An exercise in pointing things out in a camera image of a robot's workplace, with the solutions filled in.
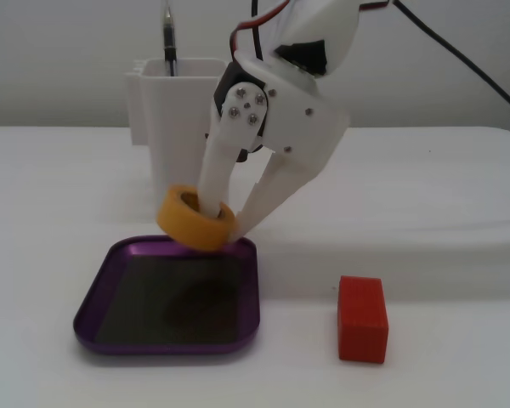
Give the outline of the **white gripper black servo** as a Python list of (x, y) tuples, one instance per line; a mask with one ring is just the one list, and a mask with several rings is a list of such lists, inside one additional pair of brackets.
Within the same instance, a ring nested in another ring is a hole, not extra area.
[(309, 73), (241, 52), (220, 77), (213, 104), (197, 187), (203, 215), (219, 215), (242, 150), (262, 145), (274, 152), (236, 214), (231, 239), (238, 240), (320, 173), (349, 127), (349, 115), (319, 92)]

